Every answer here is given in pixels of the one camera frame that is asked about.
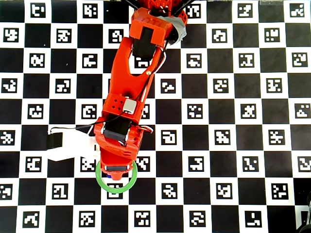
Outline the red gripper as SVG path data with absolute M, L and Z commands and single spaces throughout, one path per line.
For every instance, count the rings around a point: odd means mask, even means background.
M 94 134 L 100 147 L 102 171 L 120 181 L 124 173 L 134 168 L 144 128 L 121 116 L 102 116 L 94 125 Z

